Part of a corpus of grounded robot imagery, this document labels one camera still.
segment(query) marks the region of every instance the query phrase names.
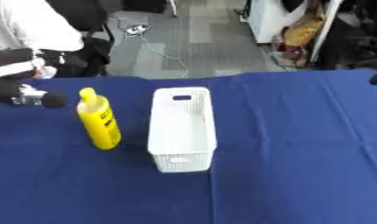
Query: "white cloth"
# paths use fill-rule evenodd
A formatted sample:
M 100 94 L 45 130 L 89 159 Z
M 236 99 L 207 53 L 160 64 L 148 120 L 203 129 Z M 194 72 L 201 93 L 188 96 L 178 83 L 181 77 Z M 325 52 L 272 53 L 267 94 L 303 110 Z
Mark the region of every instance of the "white cloth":
M 82 36 L 45 0 L 0 0 L 0 49 L 78 51 Z

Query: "bottle label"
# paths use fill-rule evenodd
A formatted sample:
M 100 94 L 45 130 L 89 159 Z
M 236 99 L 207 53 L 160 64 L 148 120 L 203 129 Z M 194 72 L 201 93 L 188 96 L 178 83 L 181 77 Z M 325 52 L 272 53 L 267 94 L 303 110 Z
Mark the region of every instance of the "bottle label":
M 117 126 L 117 121 L 111 107 L 109 107 L 107 111 L 101 114 L 101 119 L 103 120 L 103 123 L 108 130 L 112 144 L 118 144 L 122 135 L 120 133 L 119 127 Z

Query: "bag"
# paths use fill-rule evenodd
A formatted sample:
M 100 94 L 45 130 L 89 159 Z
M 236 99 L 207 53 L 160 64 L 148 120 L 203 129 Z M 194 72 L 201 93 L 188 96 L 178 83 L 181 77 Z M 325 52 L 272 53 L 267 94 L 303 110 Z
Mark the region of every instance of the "bag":
M 325 22 L 323 7 L 318 0 L 312 0 L 307 12 L 284 33 L 288 46 L 307 46 Z

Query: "white plastic basket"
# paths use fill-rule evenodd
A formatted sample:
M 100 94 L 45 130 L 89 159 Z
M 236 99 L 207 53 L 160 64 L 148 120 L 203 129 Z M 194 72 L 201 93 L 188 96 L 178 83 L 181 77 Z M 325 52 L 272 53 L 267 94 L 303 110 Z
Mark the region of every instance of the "white plastic basket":
M 151 110 L 149 152 L 161 172 L 210 168 L 217 147 L 210 91 L 205 87 L 158 89 Z

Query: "basket handle hole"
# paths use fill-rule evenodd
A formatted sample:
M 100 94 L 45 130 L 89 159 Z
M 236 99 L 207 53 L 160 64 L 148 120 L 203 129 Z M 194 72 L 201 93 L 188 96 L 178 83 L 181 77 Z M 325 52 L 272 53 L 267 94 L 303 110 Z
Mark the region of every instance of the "basket handle hole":
M 191 159 L 187 157 L 173 157 L 171 158 L 171 163 L 173 164 L 188 164 L 191 162 Z
M 190 101 L 192 97 L 190 95 L 175 95 L 173 101 Z

